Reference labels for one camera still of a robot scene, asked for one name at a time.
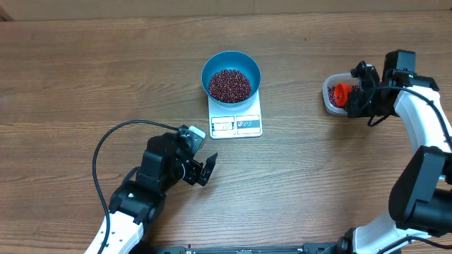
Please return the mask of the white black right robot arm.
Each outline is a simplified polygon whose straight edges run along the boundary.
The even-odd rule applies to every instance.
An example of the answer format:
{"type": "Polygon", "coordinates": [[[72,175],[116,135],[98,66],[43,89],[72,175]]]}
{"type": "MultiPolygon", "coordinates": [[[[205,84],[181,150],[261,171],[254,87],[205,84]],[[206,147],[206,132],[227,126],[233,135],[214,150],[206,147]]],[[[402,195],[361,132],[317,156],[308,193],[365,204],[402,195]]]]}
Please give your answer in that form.
{"type": "Polygon", "coordinates": [[[416,54],[398,49],[385,55],[383,73],[360,61],[350,71],[357,88],[335,85],[335,103],[350,119],[367,117],[374,127],[390,116],[400,118],[413,149],[412,159],[391,189],[388,210],[371,223],[349,229],[325,253],[401,253],[415,241],[434,242],[451,232],[451,125],[440,104],[439,86],[415,71],[416,54]]]}

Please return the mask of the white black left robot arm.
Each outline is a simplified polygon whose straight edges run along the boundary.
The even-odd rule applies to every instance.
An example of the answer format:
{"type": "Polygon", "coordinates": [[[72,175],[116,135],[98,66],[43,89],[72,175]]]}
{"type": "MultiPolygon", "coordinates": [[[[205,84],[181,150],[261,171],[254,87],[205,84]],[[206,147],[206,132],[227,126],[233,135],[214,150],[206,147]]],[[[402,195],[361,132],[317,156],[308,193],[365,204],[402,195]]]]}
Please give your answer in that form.
{"type": "Polygon", "coordinates": [[[147,141],[141,165],[125,175],[109,200],[105,200],[98,181],[100,148],[95,148],[93,182],[105,216],[87,253],[129,253],[160,216],[172,186],[179,181],[192,186],[207,184],[218,156],[212,155],[204,163],[194,158],[206,141],[206,132],[185,125],[165,129],[166,133],[147,141]]]}

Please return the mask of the orange plastic measuring scoop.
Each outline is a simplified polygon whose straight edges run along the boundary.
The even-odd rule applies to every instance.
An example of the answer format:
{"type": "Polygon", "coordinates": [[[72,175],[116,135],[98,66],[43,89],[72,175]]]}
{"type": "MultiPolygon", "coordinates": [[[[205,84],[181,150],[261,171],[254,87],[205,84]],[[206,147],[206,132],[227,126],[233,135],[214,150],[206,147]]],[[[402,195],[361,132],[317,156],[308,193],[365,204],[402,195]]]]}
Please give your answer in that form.
{"type": "Polygon", "coordinates": [[[346,83],[339,83],[334,89],[334,102],[337,107],[344,108],[348,101],[348,95],[352,92],[352,87],[346,83]]]}

